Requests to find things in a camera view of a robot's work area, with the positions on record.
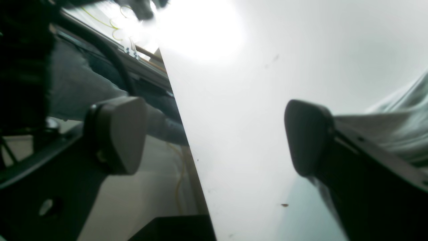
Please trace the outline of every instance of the dark gray fabric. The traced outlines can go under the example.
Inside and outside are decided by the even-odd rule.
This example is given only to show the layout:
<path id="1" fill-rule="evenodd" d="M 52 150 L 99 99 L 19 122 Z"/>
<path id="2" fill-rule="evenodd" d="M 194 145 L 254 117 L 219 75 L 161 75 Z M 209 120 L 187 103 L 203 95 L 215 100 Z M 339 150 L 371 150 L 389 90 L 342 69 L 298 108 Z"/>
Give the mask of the dark gray fabric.
<path id="1" fill-rule="evenodd" d="M 428 160 L 428 75 L 376 104 L 366 115 L 335 117 L 410 163 Z"/>
<path id="2" fill-rule="evenodd" d="M 51 59 L 53 117 L 82 121 L 92 104 L 128 94 L 92 71 L 87 60 L 73 45 L 57 42 Z M 150 105 L 147 110 L 148 135 L 174 144 L 188 145 L 181 124 Z"/>
<path id="3" fill-rule="evenodd" d="M 85 59 L 88 60 L 89 66 L 95 73 L 110 80 L 120 89 L 127 90 L 119 72 L 113 68 L 112 64 L 108 60 L 103 56 L 84 49 L 81 49 L 81 52 Z M 166 116 L 181 124 L 180 114 L 174 98 L 168 96 L 166 91 L 160 90 L 158 87 L 155 87 L 146 81 L 134 79 L 134 82 L 138 96 L 143 97 L 149 105 L 159 109 Z"/>

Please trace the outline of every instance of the gray cloth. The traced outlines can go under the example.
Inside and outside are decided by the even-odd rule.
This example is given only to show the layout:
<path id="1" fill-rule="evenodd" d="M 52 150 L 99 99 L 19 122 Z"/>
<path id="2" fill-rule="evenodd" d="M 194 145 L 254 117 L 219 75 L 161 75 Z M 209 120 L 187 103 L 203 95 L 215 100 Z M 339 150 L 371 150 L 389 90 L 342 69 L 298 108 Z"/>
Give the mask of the gray cloth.
<path id="1" fill-rule="evenodd" d="M 428 159 L 428 74 L 376 104 L 367 115 L 335 119 L 409 163 L 424 162 Z"/>
<path id="2" fill-rule="evenodd" d="M 97 102 L 126 96 L 103 76 L 91 70 L 82 54 L 73 46 L 56 42 L 51 56 L 51 116 L 83 121 L 89 107 Z M 178 145 L 188 145 L 182 125 L 147 105 L 147 134 Z"/>

